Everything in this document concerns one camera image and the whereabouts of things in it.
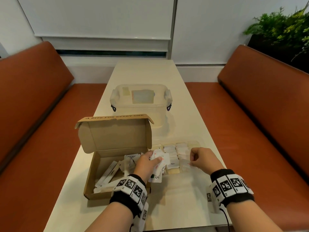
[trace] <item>bench backrest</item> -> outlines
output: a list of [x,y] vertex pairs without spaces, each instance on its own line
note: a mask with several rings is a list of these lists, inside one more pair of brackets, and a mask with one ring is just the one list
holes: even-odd
[[309,75],[240,45],[218,80],[309,176]]
[[49,42],[0,60],[0,171],[72,80]]

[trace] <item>open cardboard box lid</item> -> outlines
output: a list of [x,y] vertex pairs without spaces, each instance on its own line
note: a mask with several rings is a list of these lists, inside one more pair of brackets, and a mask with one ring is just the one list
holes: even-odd
[[151,149],[149,121],[153,124],[146,114],[85,117],[75,128],[79,128],[79,139],[85,153],[136,147]]

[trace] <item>green plant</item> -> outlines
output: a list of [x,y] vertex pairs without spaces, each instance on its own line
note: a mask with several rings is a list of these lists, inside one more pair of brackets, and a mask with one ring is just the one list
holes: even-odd
[[296,10],[292,15],[284,15],[282,7],[278,12],[262,14],[261,17],[253,18],[256,23],[243,34],[262,35],[273,44],[299,48],[299,54],[307,53],[309,51],[309,13],[305,13],[305,10],[308,6],[309,1],[303,9]]

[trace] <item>orange cushion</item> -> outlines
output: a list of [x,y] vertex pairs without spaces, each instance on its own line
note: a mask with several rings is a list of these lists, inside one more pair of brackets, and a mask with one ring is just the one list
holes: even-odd
[[186,83],[227,168],[284,231],[309,229],[309,186],[218,83]]
[[309,75],[240,45],[218,79],[309,176]]
[[73,79],[49,42],[0,60],[0,163]]
[[0,175],[1,231],[44,230],[80,147],[74,126],[93,116],[105,87],[73,85],[5,168]]

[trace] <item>wrist band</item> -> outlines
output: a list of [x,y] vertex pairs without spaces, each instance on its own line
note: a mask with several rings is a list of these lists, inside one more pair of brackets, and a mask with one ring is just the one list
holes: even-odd
[[130,174],[118,182],[109,201],[109,203],[119,202],[131,210],[137,231],[143,231],[148,211],[145,186],[146,184],[138,175]]
[[217,205],[225,207],[231,202],[240,203],[246,200],[253,200],[253,191],[246,184],[244,179],[235,174],[231,169],[220,169],[211,174],[212,197]]

